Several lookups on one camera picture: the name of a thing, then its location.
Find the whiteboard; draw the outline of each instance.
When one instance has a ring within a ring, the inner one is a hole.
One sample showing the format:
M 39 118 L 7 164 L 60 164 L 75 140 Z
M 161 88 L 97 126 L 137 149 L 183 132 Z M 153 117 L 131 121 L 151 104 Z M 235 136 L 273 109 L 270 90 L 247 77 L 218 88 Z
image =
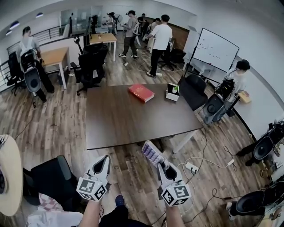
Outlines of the whiteboard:
M 238 51 L 235 44 L 203 28 L 193 58 L 227 72 Z

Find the cardboard box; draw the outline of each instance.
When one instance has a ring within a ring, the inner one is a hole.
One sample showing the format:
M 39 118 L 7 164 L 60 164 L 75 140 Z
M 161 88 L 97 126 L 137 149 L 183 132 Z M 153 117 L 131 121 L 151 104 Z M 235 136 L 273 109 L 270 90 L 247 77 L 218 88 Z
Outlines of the cardboard box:
M 167 91 L 166 91 L 166 98 L 171 99 L 174 101 L 178 100 L 179 92 L 177 90 L 176 93 L 173 92 L 173 88 L 177 86 L 176 84 L 168 83 Z

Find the power strip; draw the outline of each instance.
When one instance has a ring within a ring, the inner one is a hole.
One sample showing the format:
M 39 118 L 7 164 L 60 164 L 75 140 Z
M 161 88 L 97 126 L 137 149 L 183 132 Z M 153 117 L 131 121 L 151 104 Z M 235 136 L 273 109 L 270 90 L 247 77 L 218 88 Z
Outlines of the power strip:
M 185 167 L 192 173 L 195 174 L 198 172 L 199 168 L 196 167 L 195 165 L 192 165 L 190 162 L 187 162 Z

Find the wooden floor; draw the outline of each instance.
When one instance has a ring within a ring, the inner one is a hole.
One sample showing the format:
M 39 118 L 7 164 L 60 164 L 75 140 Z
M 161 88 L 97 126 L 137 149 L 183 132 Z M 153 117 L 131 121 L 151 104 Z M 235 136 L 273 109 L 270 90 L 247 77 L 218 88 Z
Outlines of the wooden floor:
M 164 71 L 162 78 L 149 78 L 145 72 L 138 70 L 149 69 L 150 54 L 143 48 L 139 48 L 140 58 L 130 57 L 131 50 L 127 58 L 122 59 L 118 56 L 123 49 L 122 33 L 118 35 L 116 62 L 112 62 L 112 51 L 106 57 L 104 66 L 106 78 L 102 86 L 130 85 L 134 83 L 177 83 L 183 71 Z M 51 77 L 55 86 L 55 93 L 47 94 L 47 102 L 42 103 L 36 99 L 37 108 L 33 110 L 32 96 L 27 89 L 20 90 L 17 96 L 11 94 L 9 90 L 0 93 L 0 134 L 9 133 L 15 137 L 21 132 L 25 125 L 32 119 L 26 130 L 17 138 L 16 142 L 22 152 L 22 162 L 26 169 L 31 169 L 51 158 L 63 154 L 72 172 L 80 177 L 87 169 L 89 163 L 94 158 L 109 154 L 111 157 L 111 172 L 109 182 L 112 184 L 109 195 L 103 198 L 103 208 L 105 214 L 112 211 L 115 207 L 114 199 L 117 194 L 122 193 L 126 199 L 126 205 L 129 208 L 130 218 L 140 220 L 146 224 L 154 223 L 160 217 L 165 205 L 163 201 L 158 200 L 157 188 L 159 182 L 156 170 L 149 165 L 141 153 L 141 147 L 138 145 L 127 145 L 110 149 L 99 149 L 93 151 L 86 150 L 85 119 L 86 119 L 86 93 L 76 95 L 76 90 L 81 84 L 76 84 L 75 78 L 70 77 L 67 83 L 67 89 L 64 90 L 56 80 Z M 206 88 L 208 95 L 212 94 L 210 87 Z M 202 112 L 198 115 L 202 121 Z M 207 132 L 208 145 L 205 149 L 205 158 L 219 165 L 226 166 L 232 159 L 224 151 L 226 145 L 230 152 L 235 154 L 241 148 L 249 145 L 252 139 L 248 131 L 238 119 L 234 116 L 228 118 L 227 115 L 219 123 L 211 126 L 205 125 Z M 174 147 L 185 134 L 175 136 L 174 138 L 163 139 L 165 147 Z M 177 154 L 166 152 L 169 161 L 176 166 L 183 163 L 189 157 L 202 157 L 202 150 L 206 144 L 204 130 L 199 130 L 184 148 Z M 245 161 L 249 157 L 235 158 L 237 172 L 232 166 L 226 169 L 220 169 L 217 166 L 203 162 L 199 173 L 192 179 L 196 189 L 194 205 L 190 211 L 182 213 L 184 222 L 190 221 L 211 198 L 213 188 L 218 190 L 217 196 L 241 196 L 248 192 L 255 191 L 265 185 L 264 179 L 259 175 L 260 168 L 257 165 L 246 167 Z M 199 166 L 201 160 L 192 160 L 192 163 Z M 233 226 L 254 226 L 259 217 L 238 217 L 230 222 L 228 213 L 224 207 L 225 202 L 214 198 L 210 201 L 205 212 L 201 213 L 191 223 L 186 226 L 191 227 L 233 227 Z M 191 202 L 181 207 L 181 210 L 187 210 Z M 35 207 L 23 201 L 21 210 L 16 214 L 13 222 L 17 226 L 24 226 L 26 216 L 34 210 Z M 162 219 L 154 226 L 161 226 Z

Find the round table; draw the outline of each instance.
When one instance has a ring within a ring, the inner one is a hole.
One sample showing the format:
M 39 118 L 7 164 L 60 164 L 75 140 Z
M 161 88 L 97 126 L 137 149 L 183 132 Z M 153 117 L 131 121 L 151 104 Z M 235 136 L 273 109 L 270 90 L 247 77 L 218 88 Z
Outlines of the round table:
M 0 194 L 0 212 L 13 216 L 18 211 L 23 196 L 23 167 L 16 141 L 9 135 L 2 135 L 0 144 L 0 165 L 6 178 L 7 190 Z

